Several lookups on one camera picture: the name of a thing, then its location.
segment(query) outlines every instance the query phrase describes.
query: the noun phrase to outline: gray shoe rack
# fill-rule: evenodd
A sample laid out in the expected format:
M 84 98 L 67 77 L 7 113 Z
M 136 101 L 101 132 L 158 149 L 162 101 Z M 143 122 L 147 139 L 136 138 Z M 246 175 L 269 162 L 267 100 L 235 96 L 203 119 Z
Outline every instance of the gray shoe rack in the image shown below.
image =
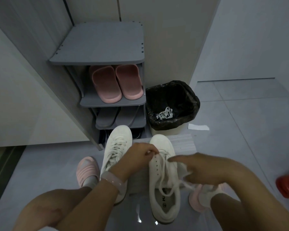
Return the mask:
M 80 90 L 82 107 L 91 108 L 97 117 L 103 108 L 141 106 L 130 128 L 142 128 L 146 125 L 144 54 L 141 22 L 89 22 L 75 25 L 49 61 L 69 71 Z M 120 101 L 106 104 L 89 79 L 86 66 L 123 64 L 138 66 L 144 94 L 137 100 L 128 100 L 122 94 Z M 99 130 L 115 127 L 116 122 L 109 128 L 96 125 Z

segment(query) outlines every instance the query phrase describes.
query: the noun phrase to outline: white paper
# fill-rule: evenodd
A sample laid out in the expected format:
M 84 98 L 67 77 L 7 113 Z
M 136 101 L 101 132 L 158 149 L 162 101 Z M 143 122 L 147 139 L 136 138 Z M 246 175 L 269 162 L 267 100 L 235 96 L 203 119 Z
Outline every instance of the white paper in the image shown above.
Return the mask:
M 197 130 L 197 131 L 209 131 L 210 128 L 207 125 L 197 126 L 194 124 L 188 124 L 189 130 Z

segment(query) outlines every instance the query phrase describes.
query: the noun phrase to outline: white wristband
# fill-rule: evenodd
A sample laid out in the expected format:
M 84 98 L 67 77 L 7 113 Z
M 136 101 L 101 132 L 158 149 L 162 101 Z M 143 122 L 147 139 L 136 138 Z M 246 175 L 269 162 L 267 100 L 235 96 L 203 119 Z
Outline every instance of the white wristband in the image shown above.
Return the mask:
M 105 179 L 109 183 L 113 184 L 118 190 L 120 195 L 125 195 L 126 193 L 126 187 L 124 186 L 124 183 L 117 178 L 114 174 L 111 172 L 105 171 L 101 175 L 101 179 Z

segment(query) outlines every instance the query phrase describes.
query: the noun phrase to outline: floor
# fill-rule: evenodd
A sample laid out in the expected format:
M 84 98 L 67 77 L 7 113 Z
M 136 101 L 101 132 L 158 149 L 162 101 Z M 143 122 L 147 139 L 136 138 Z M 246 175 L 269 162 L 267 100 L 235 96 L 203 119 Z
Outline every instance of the floor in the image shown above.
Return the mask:
M 199 152 L 249 167 L 289 210 L 289 200 L 275 186 L 278 176 L 289 174 L 289 93 L 274 79 L 199 82 L 194 91 L 201 107 L 190 123 L 210 130 L 185 128 L 182 134 L 192 135 Z M 37 195 L 77 188 L 75 168 L 88 155 L 101 164 L 102 152 L 89 142 L 28 146 L 0 200 L 0 230 L 11 230 L 23 206 Z M 212 212 L 193 211 L 187 196 L 182 191 L 180 213 L 170 225 L 155 224 L 146 194 L 130 196 L 113 209 L 106 230 L 221 230 Z

